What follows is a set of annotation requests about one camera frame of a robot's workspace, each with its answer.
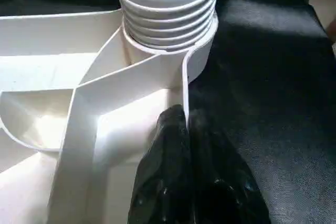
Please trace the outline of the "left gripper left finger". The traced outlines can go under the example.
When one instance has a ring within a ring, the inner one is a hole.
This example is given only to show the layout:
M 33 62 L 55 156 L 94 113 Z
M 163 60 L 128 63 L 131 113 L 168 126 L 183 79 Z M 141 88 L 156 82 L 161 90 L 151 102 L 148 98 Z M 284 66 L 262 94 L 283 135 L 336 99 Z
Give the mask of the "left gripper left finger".
M 160 114 L 136 171 L 128 223 L 192 223 L 190 137 L 181 105 Z

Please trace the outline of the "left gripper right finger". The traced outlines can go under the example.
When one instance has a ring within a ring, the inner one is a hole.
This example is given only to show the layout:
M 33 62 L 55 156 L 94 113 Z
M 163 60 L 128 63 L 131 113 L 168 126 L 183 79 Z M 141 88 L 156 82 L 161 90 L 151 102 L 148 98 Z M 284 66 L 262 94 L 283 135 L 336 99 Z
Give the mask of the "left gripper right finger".
M 189 114 L 197 223 L 270 223 L 257 182 L 217 121 Z

